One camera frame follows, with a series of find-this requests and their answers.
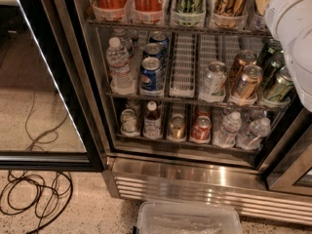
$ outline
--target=metal base of refrigerator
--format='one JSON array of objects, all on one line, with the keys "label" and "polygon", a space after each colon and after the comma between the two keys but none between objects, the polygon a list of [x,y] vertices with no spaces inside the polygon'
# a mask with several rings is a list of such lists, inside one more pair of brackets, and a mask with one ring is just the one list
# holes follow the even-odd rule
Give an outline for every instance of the metal base of refrigerator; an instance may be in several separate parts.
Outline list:
[{"label": "metal base of refrigerator", "polygon": [[311,197],[268,191],[261,175],[125,158],[109,163],[103,177],[113,198],[228,205],[239,215],[312,225]]}]

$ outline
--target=coiled cord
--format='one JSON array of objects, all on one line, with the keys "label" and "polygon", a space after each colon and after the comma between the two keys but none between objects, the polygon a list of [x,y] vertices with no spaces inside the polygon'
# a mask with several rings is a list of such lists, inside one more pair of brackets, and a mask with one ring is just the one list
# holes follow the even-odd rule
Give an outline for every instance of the coiled cord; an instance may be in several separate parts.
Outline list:
[{"label": "coiled cord", "polygon": [[[35,92],[33,96],[33,102],[25,121],[25,130],[28,137],[32,140],[32,142],[25,148],[25,151],[33,151],[34,148],[38,148],[44,151],[44,148],[39,144],[48,144],[56,141],[59,137],[57,129],[61,127],[67,119],[67,113],[64,119],[55,127],[49,129],[48,131],[43,132],[37,137],[32,137],[28,130],[28,121],[33,113],[33,108],[35,104]],[[41,140],[43,137],[47,135],[54,134],[55,137],[49,141]],[[36,229],[27,232],[28,234],[39,233],[39,230],[45,228],[53,221],[55,221],[66,209],[68,206],[72,194],[73,194],[73,183],[70,173],[60,173],[56,172],[55,177],[51,183],[48,185],[46,180],[41,176],[28,171],[14,172],[8,171],[7,180],[8,184],[2,189],[0,194],[0,212],[4,215],[19,215],[22,214],[32,208],[34,208],[34,213],[36,217],[39,219],[38,226]],[[31,202],[24,207],[15,206],[12,202],[12,196],[15,194],[15,191],[18,190],[18,187],[22,184],[27,183],[27,186],[35,187],[35,197]],[[40,209],[42,209],[43,201],[47,201],[43,211],[40,213]]]}]

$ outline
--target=beverage cooler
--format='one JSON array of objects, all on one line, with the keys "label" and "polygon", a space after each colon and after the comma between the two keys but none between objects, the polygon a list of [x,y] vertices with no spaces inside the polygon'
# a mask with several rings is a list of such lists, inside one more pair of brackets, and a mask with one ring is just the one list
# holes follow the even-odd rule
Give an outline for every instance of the beverage cooler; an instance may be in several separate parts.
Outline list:
[{"label": "beverage cooler", "polygon": [[87,153],[1,152],[2,168],[311,224],[311,113],[262,0],[18,1]]}]

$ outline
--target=refrigerator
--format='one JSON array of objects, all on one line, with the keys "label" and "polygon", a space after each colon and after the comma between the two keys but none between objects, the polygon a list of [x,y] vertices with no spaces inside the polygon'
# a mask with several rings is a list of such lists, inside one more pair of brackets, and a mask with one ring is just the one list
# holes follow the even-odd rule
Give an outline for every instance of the refrigerator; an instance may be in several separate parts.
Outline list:
[{"label": "refrigerator", "polygon": [[[272,38],[270,33],[210,28],[211,0],[205,0],[207,13],[200,27],[175,24],[175,0],[165,0],[162,22],[154,24],[98,20],[95,1],[18,0],[86,152],[1,151],[0,168],[102,173],[113,198],[221,204],[239,215],[311,224],[311,112],[296,94],[283,108],[237,105],[229,102],[227,83],[221,101],[201,99],[206,66],[218,60],[230,68],[241,50],[259,54]],[[167,33],[170,42],[160,96],[140,93],[140,85],[131,95],[114,91],[105,55],[114,28],[138,34],[132,58],[137,75],[150,34]],[[181,68],[186,75],[179,73]],[[161,104],[159,137],[144,135],[143,117],[137,118],[137,135],[122,133],[121,114],[128,99],[138,99],[143,107],[151,100]],[[212,110],[211,140],[203,143],[190,139],[199,105]],[[242,115],[263,111],[271,120],[272,131],[257,150],[213,145],[219,119],[229,108]],[[180,139],[170,138],[175,112],[185,119]]]}]

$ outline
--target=white robotic arm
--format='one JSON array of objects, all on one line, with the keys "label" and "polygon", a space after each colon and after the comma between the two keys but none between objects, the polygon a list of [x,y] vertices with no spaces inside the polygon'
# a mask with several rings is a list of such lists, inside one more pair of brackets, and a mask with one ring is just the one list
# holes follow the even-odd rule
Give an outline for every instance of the white robotic arm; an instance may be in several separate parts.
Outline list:
[{"label": "white robotic arm", "polygon": [[265,22],[282,44],[301,103],[312,112],[312,0],[270,0]]}]

